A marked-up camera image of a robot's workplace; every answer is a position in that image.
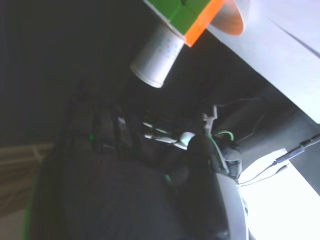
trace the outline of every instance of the rubik's cube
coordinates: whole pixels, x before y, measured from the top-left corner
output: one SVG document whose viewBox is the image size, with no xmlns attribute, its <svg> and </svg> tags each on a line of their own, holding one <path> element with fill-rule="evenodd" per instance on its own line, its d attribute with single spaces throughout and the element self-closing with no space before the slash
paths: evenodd
<svg viewBox="0 0 320 240">
<path fill-rule="evenodd" d="M 189 47 L 197 41 L 225 0 L 144 0 Z"/>
</svg>

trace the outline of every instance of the dark background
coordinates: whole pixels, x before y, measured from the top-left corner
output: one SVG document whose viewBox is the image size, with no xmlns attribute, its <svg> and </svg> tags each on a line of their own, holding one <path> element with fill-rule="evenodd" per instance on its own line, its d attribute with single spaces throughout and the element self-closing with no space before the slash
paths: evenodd
<svg viewBox="0 0 320 240">
<path fill-rule="evenodd" d="M 184 47 L 163 88 L 139 82 L 129 65 L 157 24 L 142 0 L 11 0 L 4 10 L 0 146 L 54 142 L 69 96 L 83 79 L 106 99 L 131 84 L 136 94 L 130 97 L 141 107 L 173 118 L 190 117 L 206 105 L 266 97 L 268 106 L 253 101 L 219 110 L 215 129 L 231 130 L 238 139 L 267 113 L 256 133 L 240 142 L 244 168 L 320 132 L 318 124 L 207 31 L 193 48 Z M 319 156 L 320 145 L 315 145 L 293 163 L 320 194 Z"/>
</svg>

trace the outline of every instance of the green cube face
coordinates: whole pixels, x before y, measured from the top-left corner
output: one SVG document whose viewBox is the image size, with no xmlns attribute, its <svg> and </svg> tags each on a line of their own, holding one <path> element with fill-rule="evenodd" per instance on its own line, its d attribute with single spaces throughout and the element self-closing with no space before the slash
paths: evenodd
<svg viewBox="0 0 320 240">
<path fill-rule="evenodd" d="M 171 24 L 183 36 L 191 28 L 210 0 L 144 0 L 152 6 L 166 23 Z"/>
</svg>

